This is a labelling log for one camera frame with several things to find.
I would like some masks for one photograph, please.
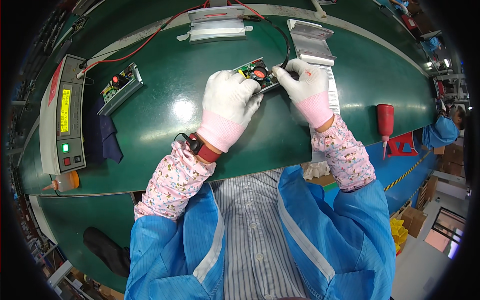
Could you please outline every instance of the red wrist strap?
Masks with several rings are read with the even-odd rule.
[[[197,139],[197,137],[193,133],[190,134],[190,138],[192,140],[197,140],[201,142],[199,139]],[[204,160],[213,163],[220,157],[221,154],[213,152],[210,148],[208,148],[205,144],[202,143],[202,146],[200,147],[200,150],[198,151],[197,155],[203,158]]]

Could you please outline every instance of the pink glove cuff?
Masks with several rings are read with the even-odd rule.
[[[319,128],[333,116],[333,111],[328,105],[328,91],[310,96],[297,103],[296,107],[313,128]]]
[[[240,124],[225,119],[214,112],[204,110],[202,123],[197,130],[206,141],[222,152],[228,149],[240,138],[245,128]]]

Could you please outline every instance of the window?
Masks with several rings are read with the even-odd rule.
[[[465,218],[441,207],[425,241],[449,258],[453,258],[464,228]]]

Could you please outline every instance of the red glue bottle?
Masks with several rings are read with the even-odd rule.
[[[382,136],[384,159],[387,150],[387,142],[390,140],[390,135],[393,134],[393,113],[393,106],[389,104],[377,105],[378,133]]]

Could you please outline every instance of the green workbench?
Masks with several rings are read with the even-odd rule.
[[[38,197],[45,219],[67,259],[80,272],[119,292],[127,279],[114,274],[84,245],[84,231],[92,226],[121,247],[130,246],[133,202],[130,194],[88,197]]]
[[[286,17],[270,19],[287,31]],[[123,160],[116,164],[108,159],[100,166],[78,170],[81,186],[64,194],[144,189],[160,159],[170,153],[175,135],[193,132],[200,124],[202,93],[209,75],[261,56],[268,66],[283,61],[285,42],[281,35],[268,23],[251,25],[254,30],[247,33],[247,40],[196,45],[177,41],[176,36],[189,28],[187,24],[177,26],[158,33],[131,58],[100,64],[89,71],[87,76],[95,83],[85,86],[84,111],[91,108],[108,79],[130,62],[138,65],[146,86],[111,115]],[[397,54],[365,37],[326,27],[335,32],[328,45],[337,56],[332,69],[341,115],[358,140],[365,145],[380,141],[375,115],[375,105],[379,103],[395,107],[393,136],[431,122],[435,108],[425,76]],[[135,47],[123,49],[111,58],[122,57]],[[295,118],[292,107],[282,88],[266,93],[243,136],[218,160],[211,180],[309,161],[309,129],[304,121]],[[42,172],[38,131],[28,144],[20,167],[26,193],[52,195],[52,190],[40,191],[50,178]]]
[[[75,37],[68,53],[92,57],[101,49],[128,33],[161,20],[186,8],[198,5],[196,0],[129,1],[107,0],[95,9],[85,29]],[[265,1],[246,1],[265,3]],[[290,1],[276,1],[290,5]],[[309,0],[294,5],[313,9]],[[411,35],[394,19],[387,18],[371,0],[342,0],[324,6],[337,18],[356,24],[385,39],[416,63],[425,62]],[[287,32],[287,17],[270,18]],[[189,27],[182,25],[160,32],[137,54],[123,62],[100,64],[88,72],[95,83],[85,86],[84,110],[99,97],[111,76],[130,62],[138,65],[145,82],[113,114],[117,139],[124,154],[116,164],[107,159],[100,166],[88,165],[78,170],[80,187],[60,193],[87,195],[145,189],[160,159],[171,151],[170,144],[179,132],[196,130],[201,120],[201,100],[206,80],[218,70],[233,69],[263,56],[268,66],[283,61],[285,43],[267,23],[251,23],[254,30],[246,40],[190,45],[176,36]],[[327,43],[337,56],[332,67],[343,119],[355,137],[365,145],[380,141],[376,128],[375,105],[395,107],[395,130],[399,135],[431,123],[435,106],[428,80],[415,67],[387,48],[350,31],[325,25],[335,34]],[[115,53],[119,58],[138,44]],[[28,132],[38,116],[39,104],[57,64],[53,58],[42,69],[32,94],[31,110],[22,116],[22,127]],[[311,158],[309,129],[298,118],[288,95],[282,88],[265,94],[241,139],[218,160],[212,180],[233,177],[308,161]],[[120,292],[126,279],[111,273],[83,245],[83,231],[99,228],[120,246],[128,246],[133,224],[132,200],[120,193],[88,197],[44,197],[53,190],[41,191],[51,183],[42,172],[39,130],[34,131],[20,164],[24,192],[39,197],[47,222],[60,247],[72,264],[95,280]]]

